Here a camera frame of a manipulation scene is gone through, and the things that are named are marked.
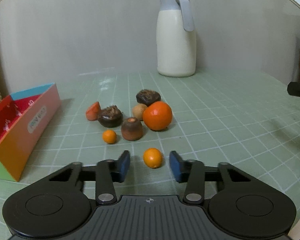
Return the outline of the small kumquat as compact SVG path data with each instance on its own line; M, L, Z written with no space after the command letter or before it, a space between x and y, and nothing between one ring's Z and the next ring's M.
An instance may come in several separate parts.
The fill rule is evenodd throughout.
M117 134L115 131L108 129L103 132L102 139L107 144L115 144L117 141Z
M149 148L143 153L143 161L149 168L159 168L162 165L163 156L157 148Z

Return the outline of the small kumquat front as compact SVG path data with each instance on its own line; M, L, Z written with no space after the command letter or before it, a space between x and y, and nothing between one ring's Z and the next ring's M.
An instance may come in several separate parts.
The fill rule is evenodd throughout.
M143 161L149 168L159 168L162 165L163 156L157 148L149 148L143 153Z

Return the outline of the brown cup-shaped fruit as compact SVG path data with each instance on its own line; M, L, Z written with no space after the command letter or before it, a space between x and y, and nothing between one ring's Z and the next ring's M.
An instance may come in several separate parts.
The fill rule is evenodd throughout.
M128 141L136 141L143 137L142 123L138 118L130 117L121 125L122 137Z

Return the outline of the dark mangosteen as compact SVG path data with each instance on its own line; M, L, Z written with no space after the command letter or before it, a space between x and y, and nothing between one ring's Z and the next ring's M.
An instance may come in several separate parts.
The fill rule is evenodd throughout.
M138 103L144 104L147 107L151 104L160 101L161 95L150 89L142 89L136 94L136 100Z
M98 114L98 122L107 128L118 127L123 121L123 114L116 105L106 107Z

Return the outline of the red strawberry piece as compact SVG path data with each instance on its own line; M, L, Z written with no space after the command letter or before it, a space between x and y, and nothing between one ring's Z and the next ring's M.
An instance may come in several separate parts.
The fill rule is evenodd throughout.
M85 117L89 121L96 121L101 111L100 103L97 101L93 103L85 112Z

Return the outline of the orange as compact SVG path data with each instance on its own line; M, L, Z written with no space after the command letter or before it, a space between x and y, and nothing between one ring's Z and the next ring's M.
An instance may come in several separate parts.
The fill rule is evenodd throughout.
M167 103L157 101L144 110L142 118L149 129L161 131L166 129L172 122L172 109Z

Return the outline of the tan round longan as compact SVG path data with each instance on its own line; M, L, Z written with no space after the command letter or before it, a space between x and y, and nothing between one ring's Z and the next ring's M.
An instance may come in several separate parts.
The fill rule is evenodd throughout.
M140 121L143 120L143 113L147 109L147 106L143 103L138 103L136 106L132 108L132 115L139 119Z

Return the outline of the colourful cardboard box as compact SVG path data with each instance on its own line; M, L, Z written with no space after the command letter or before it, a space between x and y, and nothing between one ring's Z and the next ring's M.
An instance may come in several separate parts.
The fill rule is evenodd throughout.
M0 102L0 179L19 181L61 100L55 83L18 91Z

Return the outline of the cream thermos jug grey lid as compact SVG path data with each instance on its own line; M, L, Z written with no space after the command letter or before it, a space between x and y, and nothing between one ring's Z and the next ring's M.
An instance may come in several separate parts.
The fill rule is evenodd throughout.
M196 31L190 0L160 0L157 19L157 70L170 77L196 71Z

